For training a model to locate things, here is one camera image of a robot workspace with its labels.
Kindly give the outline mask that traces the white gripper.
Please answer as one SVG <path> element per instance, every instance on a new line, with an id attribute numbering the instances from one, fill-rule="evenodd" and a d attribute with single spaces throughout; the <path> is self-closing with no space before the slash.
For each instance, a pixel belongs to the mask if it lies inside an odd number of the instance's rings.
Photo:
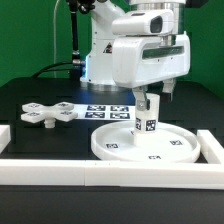
<path id="1" fill-rule="evenodd" d="M 189 72 L 189 38 L 172 34 L 174 22 L 172 10 L 160 9 L 130 11 L 112 23 L 112 77 L 118 86 L 134 88 L 139 111 L 150 109 L 143 85 L 165 80 L 163 97 L 171 100 L 175 78 Z"/>

